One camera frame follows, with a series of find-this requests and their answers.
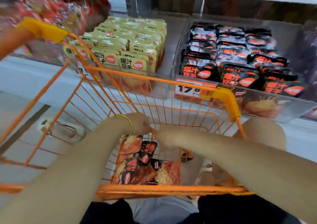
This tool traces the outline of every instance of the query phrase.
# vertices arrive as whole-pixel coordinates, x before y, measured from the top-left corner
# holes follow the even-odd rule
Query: wire basket
[[[74,37],[81,42],[81,40],[73,34],[65,33],[64,35],[64,37],[67,35]],[[1,145],[7,144],[7,141],[13,136],[12,133],[14,130],[17,130],[24,124],[27,116],[34,111],[34,106],[39,103],[43,96],[48,94],[50,87],[64,74],[69,66],[73,65],[78,73],[81,74],[81,78],[78,79],[76,88],[65,100],[61,109],[55,108],[55,111],[52,110],[52,113],[49,113],[49,117],[40,118],[37,122],[33,123],[32,126],[29,126],[27,131],[13,143],[0,158],[2,167],[7,167],[7,170],[5,170],[6,173],[12,171],[8,175],[3,175],[0,179],[0,192],[20,192],[24,185],[30,180],[12,180],[10,177],[21,174],[21,167],[25,170],[23,171],[24,175],[26,175],[27,172],[32,172],[33,177],[37,176],[41,171],[49,167],[60,155],[64,154],[70,146],[83,139],[85,135],[91,132],[101,121],[115,114],[125,114],[129,112],[141,112],[146,114],[149,117],[150,125],[153,130],[150,134],[143,136],[143,140],[156,141],[155,130],[160,129],[161,125],[177,125],[183,128],[222,135],[232,135],[236,131],[240,131],[241,136],[245,138],[240,123],[241,114],[238,110],[234,95],[230,90],[105,69],[102,68],[100,62],[96,57],[94,58],[93,54],[93,60],[98,67],[89,66],[74,47],[67,43],[62,43],[73,49],[82,66],[90,73],[95,83],[89,81],[86,75],[78,69],[76,61],[69,58],[64,59],[64,66],[53,76],[36,97],[29,102],[21,114],[12,122],[9,129],[1,136],[0,147]],[[101,86],[101,82],[111,82],[111,85]],[[123,86],[126,85],[130,87],[133,86],[133,88],[130,89],[130,91],[123,90]],[[162,98],[148,95],[154,89],[161,91]],[[164,99],[163,96],[163,91],[166,89],[169,90],[170,98],[168,99]],[[184,98],[183,91],[188,89],[200,89],[200,91],[204,93],[204,96],[223,101],[226,110],[194,103],[194,91],[192,92],[192,97],[188,96],[187,93],[186,98]],[[28,145],[31,150],[25,152],[23,155],[19,154],[17,156],[17,152],[10,151],[10,149],[19,150],[21,142]],[[225,193],[252,194],[243,186],[196,186],[193,181],[188,179],[188,169],[186,167],[192,165],[192,161],[185,162],[185,164],[181,162],[182,158],[186,159],[187,155],[191,153],[182,149],[169,152],[162,151],[159,147],[159,143],[153,158],[175,161],[180,164],[180,180],[178,185],[110,184],[117,168],[118,153],[121,151],[121,148],[122,142],[117,144],[105,166],[101,186],[97,191],[97,195],[104,200],[162,195],[200,196]]]

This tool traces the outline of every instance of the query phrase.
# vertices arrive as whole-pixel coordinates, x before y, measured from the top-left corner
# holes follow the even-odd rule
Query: shopping cart
[[[160,79],[147,75],[138,75],[134,73],[105,69],[98,59],[91,53],[89,48],[77,36],[69,33],[65,29],[56,26],[48,25],[32,18],[25,20],[17,27],[16,30],[8,32],[4,35],[0,43],[0,58],[2,59],[8,53],[13,51],[21,44],[42,37],[46,40],[61,43],[71,48],[75,52],[75,56],[79,59],[82,66],[90,73],[93,81],[87,79],[77,66],[77,60],[71,58],[64,59],[64,66],[53,76],[53,78],[44,86],[44,88],[29,102],[22,113],[14,120],[9,129],[1,136],[0,145],[4,143],[10,135],[16,130],[17,126],[24,122],[27,114],[36,105],[39,99],[45,95],[53,83],[72,66],[81,74],[78,79],[78,84],[65,101],[62,108],[52,117],[46,119],[43,123],[38,123],[41,127],[38,128],[39,139],[36,143],[28,143],[32,146],[32,151],[28,154],[25,160],[10,159],[6,153],[0,158],[4,166],[18,166],[25,169],[33,169],[39,173],[45,170],[50,164],[40,165],[37,160],[43,159],[45,154],[54,155],[55,158],[62,155],[66,148],[51,150],[54,138],[55,144],[59,146],[74,145],[72,139],[65,140],[54,134],[52,129],[56,126],[65,128],[67,131],[75,132],[74,135],[79,135],[84,138],[83,133],[90,132],[102,120],[109,118],[115,114],[125,114],[129,112],[142,112],[146,114],[151,123],[153,131],[144,136],[143,140],[155,140],[155,130],[158,130],[162,124],[177,125],[184,128],[200,130],[208,133],[228,134],[240,131],[240,134],[245,138],[244,131],[240,122],[240,112],[233,93],[224,88],[212,88],[188,84],[185,82],[177,82],[172,80]],[[88,53],[91,54],[96,66],[88,65],[76,48],[63,42],[66,37],[72,37],[78,40]],[[178,97],[174,98],[175,88],[182,90],[178,93]],[[184,89],[200,89],[204,96],[219,99],[223,101],[226,110],[213,108],[193,102],[194,92],[192,97],[183,95]],[[161,92],[161,98],[150,96],[152,91]],[[163,93],[168,93],[170,98],[164,98]],[[63,124],[63,120],[67,118],[67,124]],[[154,197],[162,195],[190,195],[201,196],[207,194],[252,194],[245,187],[222,187],[222,186],[195,186],[190,183],[186,176],[186,170],[181,169],[180,185],[165,186],[165,185],[114,185],[110,184],[111,178],[116,171],[118,163],[118,152],[122,143],[119,143],[113,150],[109,161],[105,167],[104,176],[101,181],[101,186],[97,191],[104,200],[118,198],[137,198],[137,197]],[[181,158],[186,158],[187,150],[178,149],[176,151],[161,151],[158,147],[154,153],[154,158],[174,160],[181,162]],[[10,183],[4,180],[0,183],[0,191],[5,193],[18,193],[27,183]]]

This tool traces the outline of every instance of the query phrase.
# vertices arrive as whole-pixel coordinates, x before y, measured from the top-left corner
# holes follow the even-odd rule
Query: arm
[[[250,191],[308,224],[316,222],[317,163],[255,142],[174,126],[163,127],[156,138],[212,160]]]
[[[126,115],[133,134],[148,134],[145,115]],[[107,160],[131,126],[122,116],[100,123],[84,140],[61,156],[0,212],[1,223],[78,224],[95,197]]]

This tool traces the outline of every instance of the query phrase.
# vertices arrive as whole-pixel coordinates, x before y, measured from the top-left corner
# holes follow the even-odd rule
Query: gold bangle
[[[122,117],[124,117],[124,118],[126,118],[128,121],[129,121],[129,123],[130,123],[130,125],[131,125],[131,132],[130,132],[130,134],[127,136],[127,137],[122,137],[121,139],[127,139],[127,138],[129,138],[131,135],[132,135],[132,133],[133,133],[133,124],[132,124],[132,122],[130,121],[130,119],[128,118],[128,117],[126,117],[125,115],[123,115],[123,114],[116,114],[116,115],[114,115],[114,116],[122,116]]]

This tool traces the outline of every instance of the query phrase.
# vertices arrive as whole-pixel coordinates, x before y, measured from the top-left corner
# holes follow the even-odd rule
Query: cart handle
[[[0,60],[31,40],[43,38],[55,43],[61,43],[68,34],[69,31],[66,29],[34,18],[25,17],[14,29],[8,30],[1,35]]]

